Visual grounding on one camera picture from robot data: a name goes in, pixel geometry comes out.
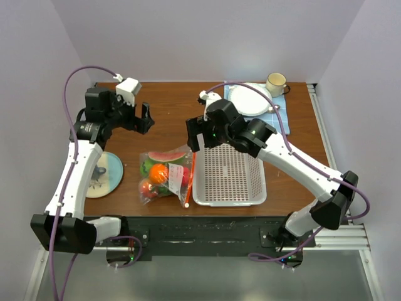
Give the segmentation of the clear orange zip top bag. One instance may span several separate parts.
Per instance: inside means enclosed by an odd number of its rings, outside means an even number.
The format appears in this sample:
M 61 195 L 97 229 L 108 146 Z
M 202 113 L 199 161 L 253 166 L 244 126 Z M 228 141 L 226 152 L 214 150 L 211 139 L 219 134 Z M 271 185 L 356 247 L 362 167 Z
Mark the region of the clear orange zip top bag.
M 140 154 L 141 180 L 139 198 L 147 204 L 170 195 L 178 197 L 183 208 L 189 207 L 194 178 L 194 154 L 187 145 L 167 152 L 149 151 Z

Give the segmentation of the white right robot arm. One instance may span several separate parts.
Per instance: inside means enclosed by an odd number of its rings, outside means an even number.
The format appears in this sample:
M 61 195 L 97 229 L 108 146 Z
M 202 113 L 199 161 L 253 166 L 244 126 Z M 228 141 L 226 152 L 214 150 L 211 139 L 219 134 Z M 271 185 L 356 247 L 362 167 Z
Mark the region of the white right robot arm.
M 187 145 L 192 152 L 200 149 L 198 135 L 204 146 L 214 148 L 229 144 L 236 151 L 268 162 L 297 180 L 315 200 L 299 211 L 290 213 L 279 231 L 286 246 L 294 246 L 301 236 L 314 228 L 337 230 L 345 219 L 357 186 L 358 176 L 331 169 L 296 147 L 261 119 L 247 121 L 228 100 L 216 100 L 206 108 L 204 116 L 186 121 Z

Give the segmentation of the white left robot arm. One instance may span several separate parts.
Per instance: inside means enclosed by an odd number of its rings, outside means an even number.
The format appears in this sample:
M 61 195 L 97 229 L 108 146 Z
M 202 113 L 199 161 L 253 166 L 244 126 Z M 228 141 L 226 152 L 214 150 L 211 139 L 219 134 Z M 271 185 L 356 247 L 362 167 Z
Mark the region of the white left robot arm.
M 130 238 L 126 219 L 103 216 L 84 221 L 84 207 L 90 180 L 113 129 L 123 128 L 146 134 L 153 126 L 150 107 L 142 105 L 135 115 L 135 96 L 140 87 L 119 84 L 114 91 L 106 87 L 89 88 L 85 108 L 80 110 L 70 134 L 65 168 L 58 187 L 43 214 L 34 214 L 31 229 L 48 251 L 89 254 L 96 243 L 109 239 L 116 246 Z

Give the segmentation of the fake watermelon slice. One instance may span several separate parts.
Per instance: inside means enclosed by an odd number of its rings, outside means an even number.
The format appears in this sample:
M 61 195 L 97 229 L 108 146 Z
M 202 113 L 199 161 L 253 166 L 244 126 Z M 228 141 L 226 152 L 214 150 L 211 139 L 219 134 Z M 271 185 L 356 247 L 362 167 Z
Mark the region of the fake watermelon slice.
M 187 153 L 181 151 L 173 152 L 148 152 L 147 160 L 152 163 L 180 163 L 182 162 Z

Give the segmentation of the fake red apple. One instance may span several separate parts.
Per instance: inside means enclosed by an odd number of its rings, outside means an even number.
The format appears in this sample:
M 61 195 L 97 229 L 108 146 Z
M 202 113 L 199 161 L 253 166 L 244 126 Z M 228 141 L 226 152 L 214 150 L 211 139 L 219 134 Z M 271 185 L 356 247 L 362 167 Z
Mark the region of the fake red apple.
M 181 166 L 182 168 L 182 180 L 180 188 L 183 189 L 189 185 L 190 182 L 190 169 L 186 166 Z

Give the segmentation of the fake green watermelon ball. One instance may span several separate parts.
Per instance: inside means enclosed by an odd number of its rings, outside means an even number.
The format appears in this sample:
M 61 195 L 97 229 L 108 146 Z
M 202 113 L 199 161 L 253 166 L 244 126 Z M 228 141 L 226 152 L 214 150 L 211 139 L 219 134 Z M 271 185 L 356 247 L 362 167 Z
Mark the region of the fake green watermelon ball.
M 148 177 L 151 167 L 154 165 L 154 161 L 151 159 L 145 159 L 140 163 L 140 173 L 142 177 Z

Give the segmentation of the fake orange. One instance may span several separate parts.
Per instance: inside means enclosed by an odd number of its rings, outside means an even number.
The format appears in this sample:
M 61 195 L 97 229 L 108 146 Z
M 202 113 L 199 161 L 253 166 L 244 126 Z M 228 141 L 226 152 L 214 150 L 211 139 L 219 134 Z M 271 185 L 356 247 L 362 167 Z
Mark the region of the fake orange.
M 148 178 L 153 184 L 163 185 L 169 180 L 169 168 L 164 164 L 154 164 Z

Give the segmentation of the fake tomato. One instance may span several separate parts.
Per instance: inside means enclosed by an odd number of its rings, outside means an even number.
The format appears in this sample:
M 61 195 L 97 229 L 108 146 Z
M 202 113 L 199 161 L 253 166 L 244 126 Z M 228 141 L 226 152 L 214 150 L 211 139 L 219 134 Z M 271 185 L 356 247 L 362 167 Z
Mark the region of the fake tomato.
M 143 198 L 155 198 L 158 195 L 157 186 L 154 186 L 148 179 L 143 179 L 139 184 L 140 195 Z

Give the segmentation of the fake green pepper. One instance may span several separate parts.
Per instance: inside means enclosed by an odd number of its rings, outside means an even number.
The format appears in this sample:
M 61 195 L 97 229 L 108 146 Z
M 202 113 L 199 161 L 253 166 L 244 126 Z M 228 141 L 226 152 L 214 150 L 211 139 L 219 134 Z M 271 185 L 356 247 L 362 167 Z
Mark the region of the fake green pepper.
M 156 186 L 156 193 L 158 197 L 169 196 L 172 192 L 165 186 Z

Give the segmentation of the white perforated plastic basket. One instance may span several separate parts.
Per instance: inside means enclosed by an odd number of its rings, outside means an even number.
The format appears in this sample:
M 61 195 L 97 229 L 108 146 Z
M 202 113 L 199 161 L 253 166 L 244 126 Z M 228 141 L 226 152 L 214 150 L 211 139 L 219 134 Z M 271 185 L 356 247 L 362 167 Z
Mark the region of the white perforated plastic basket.
M 227 144 L 195 154 L 192 197 L 201 206 L 255 206 L 267 200 L 262 160 Z

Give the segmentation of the white round plate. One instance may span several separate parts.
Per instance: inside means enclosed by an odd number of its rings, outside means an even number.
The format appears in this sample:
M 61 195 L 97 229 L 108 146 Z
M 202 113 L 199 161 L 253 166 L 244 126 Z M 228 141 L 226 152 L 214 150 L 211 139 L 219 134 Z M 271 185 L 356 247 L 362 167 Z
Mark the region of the white round plate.
M 270 103 L 259 93 L 241 85 L 229 85 L 227 99 L 236 107 L 237 111 L 248 117 L 255 117 L 266 113 Z

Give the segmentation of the blue beige round plate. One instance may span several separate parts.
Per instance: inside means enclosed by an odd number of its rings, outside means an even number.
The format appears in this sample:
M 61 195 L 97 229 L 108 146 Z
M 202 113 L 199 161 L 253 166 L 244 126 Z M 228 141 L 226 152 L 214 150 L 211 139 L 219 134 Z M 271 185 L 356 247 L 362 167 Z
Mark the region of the blue beige round plate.
M 123 164 L 118 156 L 103 152 L 93 171 L 86 196 L 101 198 L 114 191 L 123 177 Z

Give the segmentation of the metal spoon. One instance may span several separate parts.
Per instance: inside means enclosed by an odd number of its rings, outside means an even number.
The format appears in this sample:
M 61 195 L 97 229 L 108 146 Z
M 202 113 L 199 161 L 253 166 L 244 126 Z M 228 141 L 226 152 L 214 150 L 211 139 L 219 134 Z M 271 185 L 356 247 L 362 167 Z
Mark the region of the metal spoon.
M 268 108 L 268 111 L 267 111 L 267 113 L 269 113 L 269 114 L 274 114 L 276 111 L 278 111 L 280 109 L 280 106 L 279 105 L 273 105 L 273 106 L 270 106 L 269 108 Z

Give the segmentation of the cream enamel mug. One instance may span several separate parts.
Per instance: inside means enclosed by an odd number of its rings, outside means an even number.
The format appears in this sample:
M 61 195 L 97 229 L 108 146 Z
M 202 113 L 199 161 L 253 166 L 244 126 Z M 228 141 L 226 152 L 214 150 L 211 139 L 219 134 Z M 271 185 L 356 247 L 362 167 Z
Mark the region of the cream enamel mug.
M 270 73 L 266 80 L 266 89 L 273 98 L 286 95 L 291 91 L 291 87 L 287 84 L 286 77 L 278 72 Z

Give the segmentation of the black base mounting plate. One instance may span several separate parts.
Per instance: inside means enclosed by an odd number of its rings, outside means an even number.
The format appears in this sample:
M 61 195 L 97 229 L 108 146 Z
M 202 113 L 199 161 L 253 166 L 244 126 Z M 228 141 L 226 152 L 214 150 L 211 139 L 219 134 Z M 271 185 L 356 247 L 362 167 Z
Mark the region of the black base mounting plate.
M 124 217 L 117 239 L 107 238 L 98 247 L 107 249 L 109 263 L 128 263 L 136 256 L 269 257 L 298 266 L 302 252 L 318 245 L 311 230 L 299 238 L 284 233 L 283 216 L 138 216 Z

